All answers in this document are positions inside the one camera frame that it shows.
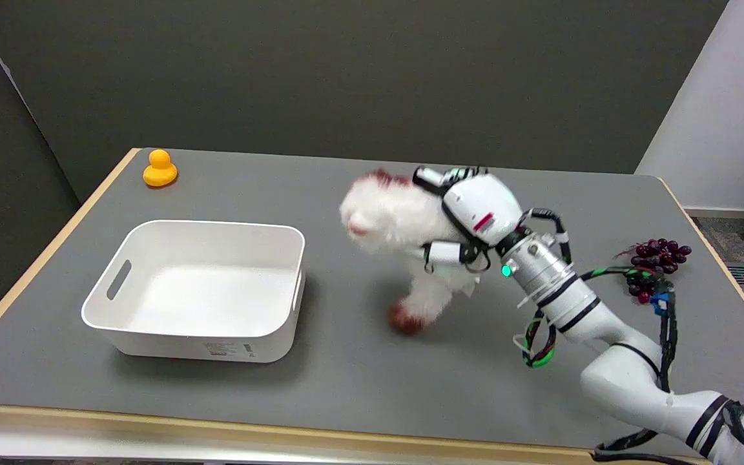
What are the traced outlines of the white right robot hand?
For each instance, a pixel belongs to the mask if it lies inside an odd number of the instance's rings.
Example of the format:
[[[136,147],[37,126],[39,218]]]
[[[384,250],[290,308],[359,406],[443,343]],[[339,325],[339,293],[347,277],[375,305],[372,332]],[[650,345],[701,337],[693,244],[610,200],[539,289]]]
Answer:
[[[497,250],[522,221],[524,212],[519,201],[487,168],[457,167],[437,172],[417,167],[411,182],[440,198],[443,214],[464,238],[462,242],[428,242],[414,253],[429,274],[445,267],[484,273],[492,265],[490,250]]]

